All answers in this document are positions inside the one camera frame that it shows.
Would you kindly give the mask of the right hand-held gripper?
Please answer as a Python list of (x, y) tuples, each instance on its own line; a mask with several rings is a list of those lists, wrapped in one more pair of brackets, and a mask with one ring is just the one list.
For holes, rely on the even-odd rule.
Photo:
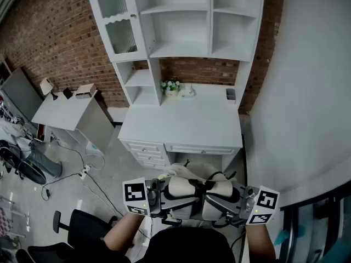
[(204, 213), (210, 214), (214, 209), (221, 213), (231, 213), (231, 225), (267, 224), (274, 216), (279, 193), (267, 187), (235, 185), (238, 193), (223, 197), (214, 193), (205, 194)]

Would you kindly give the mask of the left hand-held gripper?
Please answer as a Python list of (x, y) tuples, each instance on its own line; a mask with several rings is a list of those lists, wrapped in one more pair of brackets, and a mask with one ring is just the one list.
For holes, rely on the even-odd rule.
[[(127, 211), (151, 218), (162, 218), (166, 211), (161, 209), (161, 190), (166, 178), (145, 180), (138, 178), (123, 182), (123, 203)], [(173, 219), (189, 219), (191, 209), (181, 209), (197, 203), (198, 197), (173, 197), (164, 195), (164, 209), (171, 209)]]

